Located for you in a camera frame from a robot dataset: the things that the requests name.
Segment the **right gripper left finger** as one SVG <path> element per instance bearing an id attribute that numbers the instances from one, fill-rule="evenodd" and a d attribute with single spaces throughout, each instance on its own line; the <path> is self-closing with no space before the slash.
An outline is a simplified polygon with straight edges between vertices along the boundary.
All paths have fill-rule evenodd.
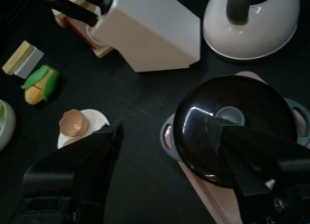
<path id="1" fill-rule="evenodd" d="M 8 224 L 103 224 L 122 143 L 115 122 L 40 159 L 24 174 Z"/>

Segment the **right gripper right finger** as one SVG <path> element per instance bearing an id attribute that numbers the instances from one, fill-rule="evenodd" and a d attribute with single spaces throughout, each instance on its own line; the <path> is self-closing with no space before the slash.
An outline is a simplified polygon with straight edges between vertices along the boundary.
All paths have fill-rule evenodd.
<path id="1" fill-rule="evenodd" d="M 207 133 L 243 224 L 310 224 L 310 149 L 221 118 Z"/>

